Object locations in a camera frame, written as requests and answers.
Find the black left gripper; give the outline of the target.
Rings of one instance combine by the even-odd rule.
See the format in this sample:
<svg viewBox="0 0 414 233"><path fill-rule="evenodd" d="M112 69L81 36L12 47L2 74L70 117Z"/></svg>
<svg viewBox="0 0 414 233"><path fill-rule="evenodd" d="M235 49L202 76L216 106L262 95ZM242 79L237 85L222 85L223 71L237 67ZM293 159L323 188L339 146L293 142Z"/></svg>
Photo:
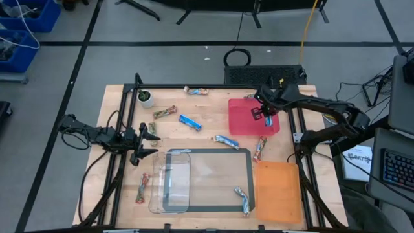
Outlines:
<svg viewBox="0 0 414 233"><path fill-rule="evenodd" d="M148 131L148 128L145 123L141 123L139 127L140 134L139 136L135 133L135 130L132 127L128 127L124 131L124 145L123 152L127 153L132 151L130 156L130 163L133 166L139 165L139 160L158 152L158 149L145 149L141 145L141 138L146 140L160 140L159 137L151 134Z"/></svg>

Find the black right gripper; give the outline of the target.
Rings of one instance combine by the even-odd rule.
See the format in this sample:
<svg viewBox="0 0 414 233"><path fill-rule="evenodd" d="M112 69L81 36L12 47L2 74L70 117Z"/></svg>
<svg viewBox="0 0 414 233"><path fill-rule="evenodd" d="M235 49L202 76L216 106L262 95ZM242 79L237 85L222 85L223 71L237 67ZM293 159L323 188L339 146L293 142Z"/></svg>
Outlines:
<svg viewBox="0 0 414 233"><path fill-rule="evenodd" d="M261 105L251 109L254 120L267 118L268 116L277 115L280 111L287 110L287 102L281 98L282 89L271 90L266 85L262 85L254 93L254 99Z"/></svg>

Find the red green granola bar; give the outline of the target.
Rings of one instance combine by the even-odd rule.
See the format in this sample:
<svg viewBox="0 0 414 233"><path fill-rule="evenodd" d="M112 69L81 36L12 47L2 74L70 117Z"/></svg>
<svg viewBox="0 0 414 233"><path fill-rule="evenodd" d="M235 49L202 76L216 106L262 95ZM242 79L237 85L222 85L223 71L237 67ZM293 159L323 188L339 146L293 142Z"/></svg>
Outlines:
<svg viewBox="0 0 414 233"><path fill-rule="evenodd" d="M171 115L173 113L177 112L177 107L175 105L172 105L171 107L161 110L161 111L156 111L153 113L153 118L154 119L158 119L158 118L162 118L168 115Z"/></svg>
<svg viewBox="0 0 414 233"><path fill-rule="evenodd" d="M148 173L143 173L141 178L140 178L140 184L138 187L138 193L135 199L135 203L137 204L142 204L145 202L145 195L144 195L144 191L145 191L145 187L148 183L150 179L150 174Z"/></svg>

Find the red white granola bar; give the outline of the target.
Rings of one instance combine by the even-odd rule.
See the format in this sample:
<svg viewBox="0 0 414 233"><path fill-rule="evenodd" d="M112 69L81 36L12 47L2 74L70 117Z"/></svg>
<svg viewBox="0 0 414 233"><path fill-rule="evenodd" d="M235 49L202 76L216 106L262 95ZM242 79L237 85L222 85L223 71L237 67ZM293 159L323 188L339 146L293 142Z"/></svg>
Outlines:
<svg viewBox="0 0 414 233"><path fill-rule="evenodd" d="M254 162L258 163L258 162L261 161L262 154L263 154L263 149L264 149L266 143L267 143L267 138L263 137L263 136L260 136L259 141L258 141L257 146L256 146L255 154L253 156L253 161Z"/></svg>

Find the blue green granola bar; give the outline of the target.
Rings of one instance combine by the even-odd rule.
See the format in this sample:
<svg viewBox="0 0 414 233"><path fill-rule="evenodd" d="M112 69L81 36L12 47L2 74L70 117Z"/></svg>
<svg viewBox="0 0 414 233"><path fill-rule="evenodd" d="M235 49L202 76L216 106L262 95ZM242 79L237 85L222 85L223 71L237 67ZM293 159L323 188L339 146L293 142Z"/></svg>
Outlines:
<svg viewBox="0 0 414 233"><path fill-rule="evenodd" d="M215 142L226 144L227 146L230 146L230 147L232 147L236 150L239 149L239 143L237 141L229 139L228 137L225 137L223 135L216 135L216 136L214 136L213 140Z"/></svg>

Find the blue granola bar orange print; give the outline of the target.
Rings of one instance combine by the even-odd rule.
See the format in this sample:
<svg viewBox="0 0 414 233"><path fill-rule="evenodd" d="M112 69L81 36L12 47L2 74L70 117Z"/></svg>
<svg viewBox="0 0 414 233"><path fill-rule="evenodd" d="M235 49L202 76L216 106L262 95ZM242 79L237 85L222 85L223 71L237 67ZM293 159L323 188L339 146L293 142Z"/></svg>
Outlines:
<svg viewBox="0 0 414 233"><path fill-rule="evenodd" d="M208 95L209 90L204 88L191 89L189 86L184 87L184 91L190 95Z"/></svg>

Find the crumpled blue granola bar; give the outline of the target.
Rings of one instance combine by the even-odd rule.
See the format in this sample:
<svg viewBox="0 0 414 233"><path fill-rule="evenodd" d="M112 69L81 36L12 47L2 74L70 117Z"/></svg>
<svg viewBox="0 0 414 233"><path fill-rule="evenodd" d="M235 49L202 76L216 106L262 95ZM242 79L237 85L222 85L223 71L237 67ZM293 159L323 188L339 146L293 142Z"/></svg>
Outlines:
<svg viewBox="0 0 414 233"><path fill-rule="evenodd" d="M234 192L242 198L242 209L243 209L243 215L245 217L248 217L250 214L250 203L249 203L249 199L248 196L243 192L243 190L241 189L241 187L236 186L234 188Z"/></svg>

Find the translucent red plastic bin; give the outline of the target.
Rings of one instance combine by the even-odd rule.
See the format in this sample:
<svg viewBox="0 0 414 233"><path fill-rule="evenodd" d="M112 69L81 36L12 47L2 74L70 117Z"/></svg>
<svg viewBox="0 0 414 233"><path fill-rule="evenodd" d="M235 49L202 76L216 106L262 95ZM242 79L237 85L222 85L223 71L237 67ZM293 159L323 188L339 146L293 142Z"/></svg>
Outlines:
<svg viewBox="0 0 414 233"><path fill-rule="evenodd" d="M278 115L272 116L272 126L266 126L264 118L254 120L251 110L255 107L261 107L255 99L229 99L228 125L231 135L271 136L280 131Z"/></svg>

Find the black perforated computer case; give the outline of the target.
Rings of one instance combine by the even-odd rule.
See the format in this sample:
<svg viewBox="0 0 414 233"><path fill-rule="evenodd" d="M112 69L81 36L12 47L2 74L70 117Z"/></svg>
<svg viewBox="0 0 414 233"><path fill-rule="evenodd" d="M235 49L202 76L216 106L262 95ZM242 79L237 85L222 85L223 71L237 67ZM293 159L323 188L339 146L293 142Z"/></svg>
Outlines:
<svg viewBox="0 0 414 233"><path fill-rule="evenodd" d="M234 85L280 84L305 85L307 73L301 65L249 65L227 66L224 68L224 83Z"/></svg>

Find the clear plastic bin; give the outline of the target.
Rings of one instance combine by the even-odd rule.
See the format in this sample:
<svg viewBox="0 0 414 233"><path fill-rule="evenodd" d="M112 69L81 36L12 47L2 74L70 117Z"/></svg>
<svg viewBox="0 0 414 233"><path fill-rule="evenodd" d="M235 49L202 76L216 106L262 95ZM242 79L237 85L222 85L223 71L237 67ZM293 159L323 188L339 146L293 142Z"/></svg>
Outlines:
<svg viewBox="0 0 414 233"><path fill-rule="evenodd" d="M191 162L180 151L158 153L153 157L151 198L153 214L183 213L190 205Z"/></svg>

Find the clear mat with black border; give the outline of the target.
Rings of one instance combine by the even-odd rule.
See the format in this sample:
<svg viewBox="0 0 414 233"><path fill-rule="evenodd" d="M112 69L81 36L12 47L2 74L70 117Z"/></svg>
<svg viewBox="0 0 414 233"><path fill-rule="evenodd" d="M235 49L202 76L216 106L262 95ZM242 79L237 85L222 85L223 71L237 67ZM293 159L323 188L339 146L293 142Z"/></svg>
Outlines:
<svg viewBox="0 0 414 233"><path fill-rule="evenodd" d="M171 149L190 156L190 205L186 212L243 212L241 187L255 207L252 158L246 148Z"/></svg>

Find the translucent orange plastic bin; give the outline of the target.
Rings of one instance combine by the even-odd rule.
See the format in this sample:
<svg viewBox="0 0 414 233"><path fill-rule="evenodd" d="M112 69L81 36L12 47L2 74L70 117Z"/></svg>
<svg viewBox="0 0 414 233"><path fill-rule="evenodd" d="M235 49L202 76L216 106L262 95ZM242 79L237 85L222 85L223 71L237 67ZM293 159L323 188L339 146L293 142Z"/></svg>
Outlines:
<svg viewBox="0 0 414 233"><path fill-rule="evenodd" d="M301 223L303 211L298 166L261 161L256 175L257 217L263 221Z"/></svg>

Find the black tripod stand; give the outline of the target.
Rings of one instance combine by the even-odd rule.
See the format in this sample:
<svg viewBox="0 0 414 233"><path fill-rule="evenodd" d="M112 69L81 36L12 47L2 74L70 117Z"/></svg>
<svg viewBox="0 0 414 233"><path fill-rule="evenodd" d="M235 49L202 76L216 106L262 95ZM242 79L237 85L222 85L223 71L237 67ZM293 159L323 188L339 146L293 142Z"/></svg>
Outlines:
<svg viewBox="0 0 414 233"><path fill-rule="evenodd" d="M362 85L362 91L368 107L375 106L380 95L389 96L391 94L392 72L393 66L390 65ZM373 98L369 96L368 90L370 88L376 89Z"/></svg>

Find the white printed booklet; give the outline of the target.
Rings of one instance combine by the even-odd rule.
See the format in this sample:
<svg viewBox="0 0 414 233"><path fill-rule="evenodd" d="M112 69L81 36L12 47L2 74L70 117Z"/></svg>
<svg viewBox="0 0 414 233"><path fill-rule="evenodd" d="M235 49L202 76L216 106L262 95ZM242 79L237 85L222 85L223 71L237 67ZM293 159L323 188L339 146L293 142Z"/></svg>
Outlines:
<svg viewBox="0 0 414 233"><path fill-rule="evenodd" d="M373 156L371 147L357 145L342 154L343 178L350 181L368 182Z"/></svg>

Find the black partition screen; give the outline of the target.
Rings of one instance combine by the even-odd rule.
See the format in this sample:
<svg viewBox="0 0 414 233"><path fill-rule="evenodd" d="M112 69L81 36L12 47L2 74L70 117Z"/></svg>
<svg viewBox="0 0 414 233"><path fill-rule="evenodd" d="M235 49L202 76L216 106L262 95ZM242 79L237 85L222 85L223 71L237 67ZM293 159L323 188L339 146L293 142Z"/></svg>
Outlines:
<svg viewBox="0 0 414 233"><path fill-rule="evenodd" d="M271 12L280 10L297 10L312 8L321 12L325 23L329 19L324 11L327 0L149 0L173 8L185 11L184 15L176 22L180 25L193 11L216 11L216 12L250 12L257 28L261 24L257 18L260 12Z"/></svg>

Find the grey desk top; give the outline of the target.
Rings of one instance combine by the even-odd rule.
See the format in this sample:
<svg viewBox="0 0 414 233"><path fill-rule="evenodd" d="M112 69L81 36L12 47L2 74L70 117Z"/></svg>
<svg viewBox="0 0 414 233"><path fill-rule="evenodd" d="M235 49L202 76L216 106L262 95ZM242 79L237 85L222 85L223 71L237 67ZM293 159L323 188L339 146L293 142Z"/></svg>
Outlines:
<svg viewBox="0 0 414 233"><path fill-rule="evenodd" d="M414 85L404 81L405 64L405 56L394 57L388 124L393 129L414 135Z"/></svg>
<svg viewBox="0 0 414 233"><path fill-rule="evenodd" d="M375 199L414 214L414 181L412 182L413 188L410 188L405 183L398 184L384 178L387 152L392 157L401 155L414 160L414 139L381 128L375 131L368 192Z"/></svg>

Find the black keyboard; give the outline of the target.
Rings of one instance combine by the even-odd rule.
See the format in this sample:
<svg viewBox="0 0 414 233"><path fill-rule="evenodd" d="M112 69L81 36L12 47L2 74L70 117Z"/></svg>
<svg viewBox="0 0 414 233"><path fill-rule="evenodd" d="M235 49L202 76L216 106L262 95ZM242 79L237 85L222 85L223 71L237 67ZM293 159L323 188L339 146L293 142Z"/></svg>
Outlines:
<svg viewBox="0 0 414 233"><path fill-rule="evenodd" d="M381 158L381 179L414 192L414 156L382 148Z"/></svg>

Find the person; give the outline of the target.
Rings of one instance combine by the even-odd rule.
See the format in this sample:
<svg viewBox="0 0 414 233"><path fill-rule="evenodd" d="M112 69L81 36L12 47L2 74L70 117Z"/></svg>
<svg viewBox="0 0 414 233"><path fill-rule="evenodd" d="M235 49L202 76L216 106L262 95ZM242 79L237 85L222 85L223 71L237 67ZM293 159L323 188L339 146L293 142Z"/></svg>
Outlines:
<svg viewBox="0 0 414 233"><path fill-rule="evenodd" d="M375 206L367 196L340 186L349 226L376 233L414 233L414 226L403 209L389 205Z"/></svg>

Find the black floor object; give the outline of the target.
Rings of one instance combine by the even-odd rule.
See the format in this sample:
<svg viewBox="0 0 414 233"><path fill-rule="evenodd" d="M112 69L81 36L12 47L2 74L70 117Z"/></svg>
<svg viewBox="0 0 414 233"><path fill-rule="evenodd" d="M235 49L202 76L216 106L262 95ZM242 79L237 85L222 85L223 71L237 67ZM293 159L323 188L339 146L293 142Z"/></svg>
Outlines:
<svg viewBox="0 0 414 233"><path fill-rule="evenodd" d="M11 103L0 101L0 128L2 128L7 120L13 114Z"/></svg>

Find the blue plastic storage bin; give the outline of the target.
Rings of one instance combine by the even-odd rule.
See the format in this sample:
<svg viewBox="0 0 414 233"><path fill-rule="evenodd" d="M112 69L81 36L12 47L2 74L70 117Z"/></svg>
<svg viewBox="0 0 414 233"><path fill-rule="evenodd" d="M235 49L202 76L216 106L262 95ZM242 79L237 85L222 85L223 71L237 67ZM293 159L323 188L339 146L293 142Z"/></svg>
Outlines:
<svg viewBox="0 0 414 233"><path fill-rule="evenodd" d="M54 0L3 0L16 15L10 17L0 3L0 24L9 30L50 32L60 15L60 6Z"/></svg>
<svg viewBox="0 0 414 233"><path fill-rule="evenodd" d="M0 30L0 72L26 72L37 51L37 43L27 31Z"/></svg>

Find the black aluminium frame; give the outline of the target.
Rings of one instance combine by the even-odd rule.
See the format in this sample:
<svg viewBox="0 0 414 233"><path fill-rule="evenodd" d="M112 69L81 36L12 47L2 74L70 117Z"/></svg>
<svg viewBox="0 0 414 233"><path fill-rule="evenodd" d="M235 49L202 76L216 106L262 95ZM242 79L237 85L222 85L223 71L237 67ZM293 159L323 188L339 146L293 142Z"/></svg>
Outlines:
<svg viewBox="0 0 414 233"><path fill-rule="evenodd" d="M161 138L160 151L171 148L214 148L212 140L217 134L228 132L228 100L241 98L252 90L240 85L209 85L206 96L188 95L181 84L149 84L147 88L154 94L155 110L177 106L184 113L202 124L200 132L180 123L177 114L161 118L157 133ZM302 112L279 114L280 131L265 145L264 158L267 161L293 161L294 143L292 134L301 128L319 130L324 128L320 113ZM303 161L305 169L314 168L321 199L337 220L348 223L343 206L336 170L332 161L331 149L320 145L311 162ZM113 176L120 163L120 157L105 155L98 146L93 146L88 164L83 193L83 211L89 213L102 197L106 178ZM147 203L135 203L141 173L152 169L152 159L144 159L138 166L126 164L119 189L110 196L105 209L99 214L94 226L102 229L162 229L166 225L172 230L257 230L261 221L255 214L243 217L237 212L190 212L183 214L153 214Z"/></svg>

